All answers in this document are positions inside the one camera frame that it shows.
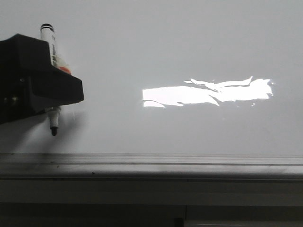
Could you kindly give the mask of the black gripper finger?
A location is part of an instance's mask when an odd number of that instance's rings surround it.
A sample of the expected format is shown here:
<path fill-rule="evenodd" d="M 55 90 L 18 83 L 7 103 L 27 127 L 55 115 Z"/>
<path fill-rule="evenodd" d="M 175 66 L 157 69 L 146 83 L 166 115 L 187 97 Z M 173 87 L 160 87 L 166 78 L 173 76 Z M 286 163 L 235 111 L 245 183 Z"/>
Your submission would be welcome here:
<path fill-rule="evenodd" d="M 0 43 L 0 122 L 84 100 L 82 81 L 51 64 L 46 41 L 16 34 Z"/>

